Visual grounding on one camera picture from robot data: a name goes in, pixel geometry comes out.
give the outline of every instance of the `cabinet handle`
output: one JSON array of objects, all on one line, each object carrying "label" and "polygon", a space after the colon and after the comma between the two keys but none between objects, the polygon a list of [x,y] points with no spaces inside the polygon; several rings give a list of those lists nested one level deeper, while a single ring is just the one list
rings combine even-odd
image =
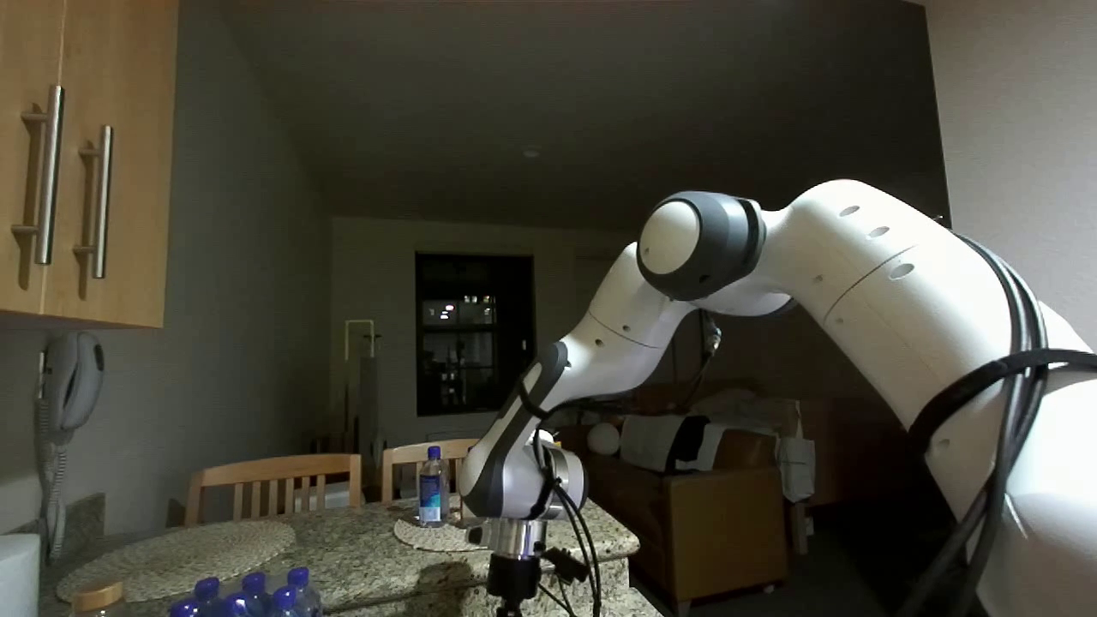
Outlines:
[{"label": "cabinet handle", "polygon": [[10,226],[13,238],[34,238],[38,233],[38,258],[34,263],[52,263],[55,259],[55,214],[58,214],[58,171],[62,171],[62,131],[63,131],[63,85],[52,85],[46,91],[46,113],[42,106],[29,106],[22,113],[26,128],[44,131],[44,152],[38,158],[38,210],[34,223]]},{"label": "cabinet handle", "polygon": [[110,192],[114,192],[114,128],[103,123],[99,131],[99,146],[87,141],[81,146],[86,162],[99,162],[95,165],[95,226],[91,226],[91,248],[75,248],[77,258],[91,253],[91,279],[103,282],[106,279],[106,248],[110,248]]}]

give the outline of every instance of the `ceiling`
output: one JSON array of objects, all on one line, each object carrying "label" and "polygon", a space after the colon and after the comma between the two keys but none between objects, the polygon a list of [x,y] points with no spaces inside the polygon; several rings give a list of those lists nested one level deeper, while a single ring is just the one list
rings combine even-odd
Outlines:
[{"label": "ceiling", "polygon": [[799,165],[919,175],[900,0],[220,0],[333,214],[628,226]]}]

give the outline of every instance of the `white wall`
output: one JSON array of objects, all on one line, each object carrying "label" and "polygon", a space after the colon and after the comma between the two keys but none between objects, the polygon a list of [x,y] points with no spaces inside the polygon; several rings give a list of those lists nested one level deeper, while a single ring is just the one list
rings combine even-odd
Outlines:
[{"label": "white wall", "polygon": [[[106,387],[68,456],[63,499],[106,492],[106,536],[158,530],[196,466],[299,444],[326,409],[326,216],[207,0],[181,5],[173,119],[167,327],[95,332]],[[34,470],[44,332],[0,328],[7,473]]]},{"label": "white wall", "polygon": [[1097,5],[925,0],[957,229],[1097,343]]},{"label": "white wall", "polygon": [[537,354],[567,332],[589,289],[599,282],[602,248],[625,248],[621,233],[575,233],[534,226],[458,226],[398,218],[333,218],[333,391],[338,404],[342,359],[338,321],[375,321],[375,430],[386,443],[478,434],[492,415],[419,419],[413,409],[413,251],[450,253],[532,253]]}]

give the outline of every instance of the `cabinet door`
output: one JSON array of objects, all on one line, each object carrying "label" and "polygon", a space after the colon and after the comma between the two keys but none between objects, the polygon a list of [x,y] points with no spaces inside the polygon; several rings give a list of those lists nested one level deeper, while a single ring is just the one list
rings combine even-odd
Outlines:
[{"label": "cabinet door", "polygon": [[38,311],[38,239],[13,233],[38,223],[42,123],[58,85],[63,0],[0,0],[0,309]]},{"label": "cabinet door", "polygon": [[670,544],[663,476],[628,463],[606,463],[602,508],[639,539],[639,552],[629,554],[629,567],[667,591]]},{"label": "cabinet door", "polygon": [[46,314],[165,321],[173,31],[173,0],[68,5],[63,192]]}]

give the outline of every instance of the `door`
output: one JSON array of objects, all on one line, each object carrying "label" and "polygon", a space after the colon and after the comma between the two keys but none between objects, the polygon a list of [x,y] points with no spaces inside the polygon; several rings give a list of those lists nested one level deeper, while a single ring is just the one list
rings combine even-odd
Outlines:
[{"label": "door", "polygon": [[63,31],[63,192],[44,311],[161,327],[179,6],[77,0]]},{"label": "door", "polygon": [[44,272],[38,223],[46,137],[62,131],[52,85],[62,83],[63,0],[0,0],[0,309],[38,311]]}]

